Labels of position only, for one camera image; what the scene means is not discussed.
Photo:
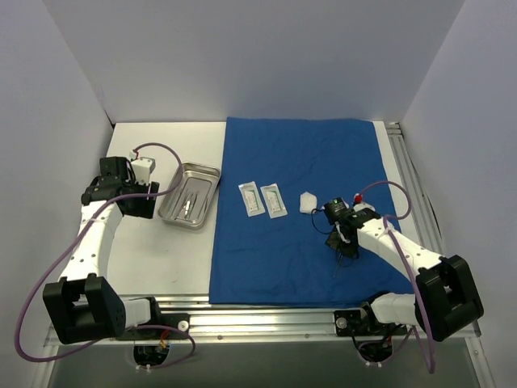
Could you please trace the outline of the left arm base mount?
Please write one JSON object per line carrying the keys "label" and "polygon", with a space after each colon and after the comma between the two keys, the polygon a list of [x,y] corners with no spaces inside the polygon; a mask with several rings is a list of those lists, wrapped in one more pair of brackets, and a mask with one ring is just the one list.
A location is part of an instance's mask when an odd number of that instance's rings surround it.
{"label": "left arm base mount", "polygon": [[[196,343],[189,333],[190,315],[166,314],[157,322],[146,323],[133,328],[131,333],[135,340],[151,340],[151,345],[135,345],[132,349],[130,360],[136,367],[146,369],[148,372],[155,369],[164,369],[178,365],[188,360],[195,354]],[[171,355],[173,342],[185,340],[191,345],[190,350],[184,356],[173,358]]]}

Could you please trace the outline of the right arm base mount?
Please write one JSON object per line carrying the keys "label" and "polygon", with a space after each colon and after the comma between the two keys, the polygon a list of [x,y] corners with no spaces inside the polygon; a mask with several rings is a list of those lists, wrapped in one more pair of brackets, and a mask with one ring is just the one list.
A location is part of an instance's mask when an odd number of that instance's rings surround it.
{"label": "right arm base mount", "polygon": [[405,325],[379,323],[362,308],[336,310],[333,315],[336,336],[350,338],[366,366],[382,367],[396,353],[393,338],[409,333]]}

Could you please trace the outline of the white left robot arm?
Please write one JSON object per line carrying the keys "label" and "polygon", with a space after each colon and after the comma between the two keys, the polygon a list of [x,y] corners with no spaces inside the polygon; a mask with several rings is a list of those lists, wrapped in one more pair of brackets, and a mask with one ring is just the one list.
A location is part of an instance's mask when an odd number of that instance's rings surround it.
{"label": "white left robot arm", "polygon": [[43,291],[63,344],[118,338],[132,327],[145,339],[162,332],[154,297],[123,299],[107,281],[112,243],[123,217],[153,217],[153,194],[159,189],[150,179],[155,165],[151,158],[101,158],[99,175],[82,194],[81,240],[59,280]]}

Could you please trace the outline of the white gauze pad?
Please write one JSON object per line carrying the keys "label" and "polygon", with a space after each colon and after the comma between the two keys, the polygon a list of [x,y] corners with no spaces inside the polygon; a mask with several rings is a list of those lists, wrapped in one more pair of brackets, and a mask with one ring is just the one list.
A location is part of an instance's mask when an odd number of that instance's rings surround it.
{"label": "white gauze pad", "polygon": [[300,195],[299,210],[304,214],[312,214],[314,210],[319,210],[317,205],[317,197],[310,192],[302,193]]}

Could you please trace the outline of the suture packet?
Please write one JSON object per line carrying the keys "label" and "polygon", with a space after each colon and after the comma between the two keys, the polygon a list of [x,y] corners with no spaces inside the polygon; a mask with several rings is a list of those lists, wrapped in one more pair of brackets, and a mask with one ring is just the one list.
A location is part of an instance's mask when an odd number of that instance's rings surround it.
{"label": "suture packet", "polygon": [[282,199],[280,189],[276,183],[260,188],[263,199],[266,202],[267,211],[271,219],[288,215],[287,208]]}
{"label": "suture packet", "polygon": [[238,187],[242,195],[248,217],[254,217],[265,213],[259,190],[254,181],[242,183]]}

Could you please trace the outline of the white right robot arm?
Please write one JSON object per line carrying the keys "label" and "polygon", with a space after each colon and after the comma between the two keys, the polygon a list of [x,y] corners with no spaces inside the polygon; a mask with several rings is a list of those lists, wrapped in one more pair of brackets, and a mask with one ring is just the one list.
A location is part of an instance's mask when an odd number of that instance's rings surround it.
{"label": "white right robot arm", "polygon": [[359,324],[375,334],[387,324],[420,326],[441,342],[484,314],[468,262],[429,251],[397,231],[365,203],[348,206],[335,198],[322,207],[333,227],[327,246],[349,257],[369,251],[397,269],[411,283],[411,294],[381,293],[359,312]]}

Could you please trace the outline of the stainless steel tray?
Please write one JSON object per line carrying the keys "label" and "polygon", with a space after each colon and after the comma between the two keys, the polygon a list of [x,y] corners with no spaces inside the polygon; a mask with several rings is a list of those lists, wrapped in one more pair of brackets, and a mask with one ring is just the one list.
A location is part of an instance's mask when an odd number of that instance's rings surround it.
{"label": "stainless steel tray", "polygon": [[170,181],[170,187],[178,185],[164,196],[158,216],[166,224],[198,230],[206,221],[220,178],[216,167],[184,162]]}

